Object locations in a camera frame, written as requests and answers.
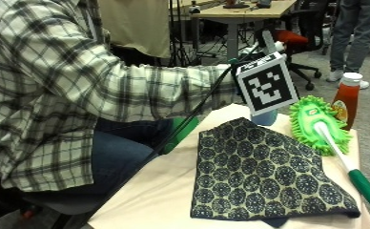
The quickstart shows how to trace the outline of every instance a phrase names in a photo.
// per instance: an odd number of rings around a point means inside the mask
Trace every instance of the white table surface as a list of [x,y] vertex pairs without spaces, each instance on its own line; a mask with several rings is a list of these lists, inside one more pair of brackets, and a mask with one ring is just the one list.
[[[196,173],[196,146],[199,132],[241,116],[248,118],[248,108],[231,105],[211,112],[175,150],[158,157],[139,171],[123,189],[106,202],[91,217],[95,229],[270,229],[260,220],[223,221],[189,217],[192,189]],[[280,114],[270,129],[290,135],[289,117]],[[348,158],[358,166],[357,135],[350,141]],[[349,219],[342,215],[289,219],[281,229],[370,229],[370,215],[359,194],[336,157],[324,157],[328,177],[352,194],[361,217]]]

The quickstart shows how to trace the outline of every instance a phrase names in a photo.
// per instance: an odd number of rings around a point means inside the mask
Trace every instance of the person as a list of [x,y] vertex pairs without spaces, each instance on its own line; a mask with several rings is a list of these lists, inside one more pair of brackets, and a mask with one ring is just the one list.
[[124,63],[156,65],[156,58],[170,58],[167,1],[98,2],[102,26],[110,32],[110,50]]
[[[96,0],[0,0],[3,188],[107,193],[228,67],[126,66],[106,40]],[[200,113],[231,104],[235,91],[228,74]]]
[[[352,47],[345,61],[345,50]],[[370,47],[370,0],[341,0],[340,13],[333,29],[328,82],[341,79],[344,73],[358,73]],[[367,81],[359,82],[359,88],[369,87]]]

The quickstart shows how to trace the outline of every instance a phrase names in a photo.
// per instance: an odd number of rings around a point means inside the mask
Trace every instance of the ketchup bottle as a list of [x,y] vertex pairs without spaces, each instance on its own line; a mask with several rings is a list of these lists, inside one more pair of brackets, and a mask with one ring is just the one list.
[[350,131],[357,110],[359,81],[362,75],[358,73],[344,73],[338,91],[332,102],[332,109],[337,111],[336,118],[348,123],[341,129]]

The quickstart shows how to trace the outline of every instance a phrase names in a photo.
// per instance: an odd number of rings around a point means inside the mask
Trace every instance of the office chair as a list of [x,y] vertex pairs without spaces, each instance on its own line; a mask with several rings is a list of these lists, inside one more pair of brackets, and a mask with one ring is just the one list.
[[65,228],[73,216],[94,211],[102,201],[103,197],[94,195],[25,193],[15,188],[3,189],[0,184],[0,205],[6,209],[19,209],[25,219],[33,217],[45,207],[59,213],[51,229]]
[[[292,62],[292,56],[296,53],[312,52],[324,46],[324,18],[328,9],[328,1],[325,0],[302,0],[298,10],[290,11],[280,19],[285,22],[286,30],[274,32],[274,39],[286,44],[286,65],[289,71],[296,73],[305,81],[305,89],[312,91],[314,85],[310,78],[301,70],[314,71],[313,76],[320,78],[322,74],[318,68],[309,67]],[[298,19],[300,34],[292,31],[292,20]]]

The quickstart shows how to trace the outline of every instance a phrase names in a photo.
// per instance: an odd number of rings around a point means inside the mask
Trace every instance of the plaid shirt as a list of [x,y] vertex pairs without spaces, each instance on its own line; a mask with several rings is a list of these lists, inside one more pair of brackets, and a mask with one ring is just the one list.
[[[2,186],[46,191],[91,184],[98,117],[185,115],[224,68],[126,66],[103,45],[96,1],[0,0]],[[233,96],[227,76],[203,113]]]

